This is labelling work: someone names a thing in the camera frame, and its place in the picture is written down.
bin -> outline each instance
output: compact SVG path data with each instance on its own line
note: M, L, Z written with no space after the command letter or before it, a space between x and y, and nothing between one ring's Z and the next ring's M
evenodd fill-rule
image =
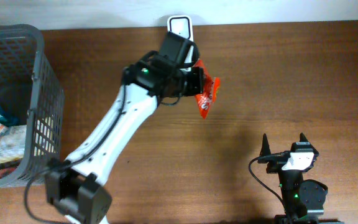
M30 25L0 26L0 105L27 125L23 159L0 187L23 186L51 158L59 159L64 98L41 32Z

red package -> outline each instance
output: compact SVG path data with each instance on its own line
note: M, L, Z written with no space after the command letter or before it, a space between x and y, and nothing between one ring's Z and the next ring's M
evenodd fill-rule
M211 78L201 59L198 59L194 66L204 70L204 92L196 95L195 98L200 109L200 114L205 119L212 104L216 101L216 94L221 86L221 80L219 78Z

wooden table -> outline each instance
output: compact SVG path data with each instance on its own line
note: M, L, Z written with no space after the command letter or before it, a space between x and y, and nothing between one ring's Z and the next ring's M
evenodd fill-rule
M121 70L158 50L165 28L43 32L45 54L65 89L62 159L114 101ZM205 223L272 218L280 202L248 173L267 133L273 152L300 132L320 152L305 174L329 187L324 218L358 223L358 21L194 27L210 74L222 81L203 120L193 97L161 106L111 172L113 223ZM279 191L278 176L255 173ZM35 223L23 188L0 189L0 223ZM37 215L63 221L34 187Z

brown tabletop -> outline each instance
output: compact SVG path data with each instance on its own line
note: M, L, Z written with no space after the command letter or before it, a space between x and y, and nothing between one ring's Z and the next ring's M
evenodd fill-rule
M165 28L52 30L45 54L65 90L62 159L116 98L122 68L158 50ZM221 78L206 120L193 97L160 106L119 156L105 188L112 223L249 222L283 214L248 173L267 133L273 152L304 132L320 152L304 174L329 187L324 218L358 223L358 21L194 27L208 71ZM265 165L255 174L279 192ZM23 187L0 189L0 223L35 223ZM33 187L30 206L64 221Z

gray plastic basket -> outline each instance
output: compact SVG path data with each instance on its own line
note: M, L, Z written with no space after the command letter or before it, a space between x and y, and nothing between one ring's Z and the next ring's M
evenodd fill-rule
M0 187L23 186L51 158L59 158L63 104L40 31L30 25L0 26L0 105L27 124L24 157L0 179Z

